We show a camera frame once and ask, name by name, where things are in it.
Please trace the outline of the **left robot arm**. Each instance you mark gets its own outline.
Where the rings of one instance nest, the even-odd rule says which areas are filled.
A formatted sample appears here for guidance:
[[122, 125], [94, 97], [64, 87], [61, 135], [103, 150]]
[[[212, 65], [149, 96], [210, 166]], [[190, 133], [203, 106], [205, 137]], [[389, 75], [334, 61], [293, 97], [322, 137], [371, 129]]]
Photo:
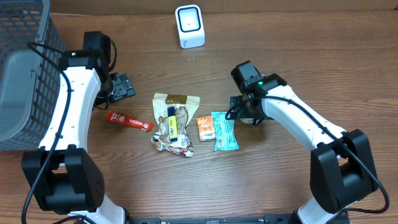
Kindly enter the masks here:
[[104, 177], [87, 152], [92, 111], [130, 98], [136, 91], [127, 74], [114, 72], [116, 44], [100, 31], [85, 32], [81, 50], [61, 51], [58, 62], [40, 54], [60, 74], [52, 119], [36, 151], [21, 166], [30, 185], [21, 222], [35, 198], [43, 211], [64, 215], [65, 223], [132, 223], [126, 208], [105, 194]]

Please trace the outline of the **red snack bar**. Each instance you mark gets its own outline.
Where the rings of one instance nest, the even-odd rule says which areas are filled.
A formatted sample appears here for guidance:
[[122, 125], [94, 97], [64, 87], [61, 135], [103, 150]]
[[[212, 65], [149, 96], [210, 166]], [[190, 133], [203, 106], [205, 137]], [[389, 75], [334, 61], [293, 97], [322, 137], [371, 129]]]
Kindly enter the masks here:
[[142, 121], [114, 111], [108, 111], [106, 119], [112, 123], [123, 124], [132, 128], [141, 129], [145, 132], [151, 131], [154, 126], [152, 123], [148, 123], [146, 121]]

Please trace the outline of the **orange snack packet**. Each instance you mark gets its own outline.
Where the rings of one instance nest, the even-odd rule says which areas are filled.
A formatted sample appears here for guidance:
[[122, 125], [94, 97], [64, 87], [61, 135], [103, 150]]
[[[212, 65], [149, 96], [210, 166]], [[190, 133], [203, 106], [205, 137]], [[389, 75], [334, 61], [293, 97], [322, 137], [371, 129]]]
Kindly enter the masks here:
[[212, 141], [216, 137], [212, 116], [197, 118], [197, 126], [200, 141]]

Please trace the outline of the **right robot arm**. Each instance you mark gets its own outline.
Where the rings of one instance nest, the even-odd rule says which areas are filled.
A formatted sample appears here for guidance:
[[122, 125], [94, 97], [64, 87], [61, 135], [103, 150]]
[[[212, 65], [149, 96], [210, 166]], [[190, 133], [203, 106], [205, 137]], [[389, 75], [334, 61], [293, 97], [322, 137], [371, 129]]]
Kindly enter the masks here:
[[352, 204], [379, 188], [368, 137], [347, 132], [303, 102], [276, 74], [264, 76], [250, 62], [231, 76], [240, 95], [230, 99], [227, 119], [281, 124], [310, 154], [312, 198], [291, 215], [266, 215], [266, 223], [349, 223]]

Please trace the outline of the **green lid Knorr jar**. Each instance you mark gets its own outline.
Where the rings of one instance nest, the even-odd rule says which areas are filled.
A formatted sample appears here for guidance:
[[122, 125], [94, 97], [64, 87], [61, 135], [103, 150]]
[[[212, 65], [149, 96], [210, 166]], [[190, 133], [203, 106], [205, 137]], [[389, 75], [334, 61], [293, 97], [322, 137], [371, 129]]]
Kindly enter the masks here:
[[241, 118], [240, 120], [246, 124], [255, 124], [256, 123], [256, 120], [254, 118]]

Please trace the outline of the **clear brown snack bag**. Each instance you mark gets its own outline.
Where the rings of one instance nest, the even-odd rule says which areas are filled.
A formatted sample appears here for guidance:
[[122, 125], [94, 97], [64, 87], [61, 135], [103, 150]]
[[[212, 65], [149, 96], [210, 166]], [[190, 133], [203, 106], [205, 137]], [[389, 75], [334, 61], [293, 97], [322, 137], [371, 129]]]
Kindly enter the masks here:
[[[187, 126], [200, 105], [200, 97], [156, 93], [152, 100], [155, 121], [159, 130], [151, 137], [158, 151], [169, 151], [184, 157], [193, 157]], [[167, 108], [173, 106], [177, 117], [178, 139], [170, 142]]]

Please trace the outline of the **yellow highlighter pen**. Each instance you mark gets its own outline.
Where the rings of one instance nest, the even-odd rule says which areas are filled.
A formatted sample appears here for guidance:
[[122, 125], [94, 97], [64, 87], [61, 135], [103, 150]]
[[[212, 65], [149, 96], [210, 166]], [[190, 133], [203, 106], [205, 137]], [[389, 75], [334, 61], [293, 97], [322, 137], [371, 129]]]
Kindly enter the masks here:
[[178, 139], [177, 117], [175, 115], [175, 108], [173, 106], [168, 107], [167, 114], [168, 114], [168, 123], [169, 123], [170, 142], [175, 142]]

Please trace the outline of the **teal tissue packet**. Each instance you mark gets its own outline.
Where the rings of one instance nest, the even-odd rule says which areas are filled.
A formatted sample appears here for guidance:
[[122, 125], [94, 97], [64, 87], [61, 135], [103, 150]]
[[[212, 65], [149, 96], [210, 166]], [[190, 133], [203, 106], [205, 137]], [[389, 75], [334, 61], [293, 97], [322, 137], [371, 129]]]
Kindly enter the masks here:
[[225, 119], [226, 112], [212, 112], [215, 129], [214, 151], [237, 151], [239, 145], [234, 135], [234, 120]]

